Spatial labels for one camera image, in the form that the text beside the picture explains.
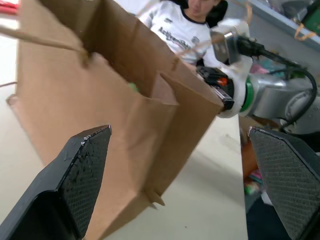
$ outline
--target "textured rubber pad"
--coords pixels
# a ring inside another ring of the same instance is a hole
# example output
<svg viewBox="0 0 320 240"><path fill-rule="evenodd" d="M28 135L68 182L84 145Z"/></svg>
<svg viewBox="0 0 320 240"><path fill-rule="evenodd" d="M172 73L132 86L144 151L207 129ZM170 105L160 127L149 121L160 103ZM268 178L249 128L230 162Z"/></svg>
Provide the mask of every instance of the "textured rubber pad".
<svg viewBox="0 0 320 240"><path fill-rule="evenodd" d="M81 238L87 232L100 191L108 143L103 130L86 137L59 189Z"/></svg>
<svg viewBox="0 0 320 240"><path fill-rule="evenodd" d="M286 231L305 239L320 209L320 159L302 140L264 129L250 131L263 183Z"/></svg>

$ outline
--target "green ring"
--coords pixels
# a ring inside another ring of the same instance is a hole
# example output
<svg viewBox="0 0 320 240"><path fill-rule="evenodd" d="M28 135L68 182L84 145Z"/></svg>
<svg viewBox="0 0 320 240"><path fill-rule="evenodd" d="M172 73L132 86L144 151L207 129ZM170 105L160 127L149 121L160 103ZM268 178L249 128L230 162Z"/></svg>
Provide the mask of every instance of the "green ring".
<svg viewBox="0 0 320 240"><path fill-rule="evenodd" d="M249 77L246 79L245 87L246 87L246 96L245 96L245 102L240 110L241 113L246 111L251 106L255 98L254 86L252 85Z"/></svg>

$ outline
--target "white t-shirt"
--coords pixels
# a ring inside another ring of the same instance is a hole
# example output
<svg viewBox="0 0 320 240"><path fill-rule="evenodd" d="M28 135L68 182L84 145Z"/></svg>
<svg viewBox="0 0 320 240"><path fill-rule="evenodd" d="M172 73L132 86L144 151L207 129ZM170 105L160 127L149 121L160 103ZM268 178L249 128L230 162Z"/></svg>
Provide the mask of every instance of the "white t-shirt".
<svg viewBox="0 0 320 240"><path fill-rule="evenodd" d="M190 19L184 10L172 1L159 2L139 19L165 41L175 54L211 40L207 23ZM192 65L202 58L207 67L220 66L211 44L181 57L183 61Z"/></svg>

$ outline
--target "black cable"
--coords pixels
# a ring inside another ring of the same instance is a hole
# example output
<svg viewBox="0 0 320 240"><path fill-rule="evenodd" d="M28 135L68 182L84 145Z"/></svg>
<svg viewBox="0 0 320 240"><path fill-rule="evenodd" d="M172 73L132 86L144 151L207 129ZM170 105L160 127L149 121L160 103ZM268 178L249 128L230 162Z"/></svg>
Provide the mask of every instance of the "black cable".
<svg viewBox="0 0 320 240"><path fill-rule="evenodd" d="M311 97L310 99L307 101L307 103L305 104L305 106L291 119L289 119L287 121L286 124L282 125L279 130L282 132L286 127L292 125L293 123L295 123L297 120L299 120L307 111L308 109L311 107L311 105L314 103L317 94L318 94L318 86L317 86L317 82L314 78L314 76L311 75L310 72L308 72L306 69L303 69L301 67L292 67L292 68L285 68L285 69L281 69L281 70L276 70L276 71L272 71L269 74L273 75L273 74L277 74L277 73L292 73L292 72L300 72L303 73L304 76L306 76L312 85L312 90L311 90Z"/></svg>

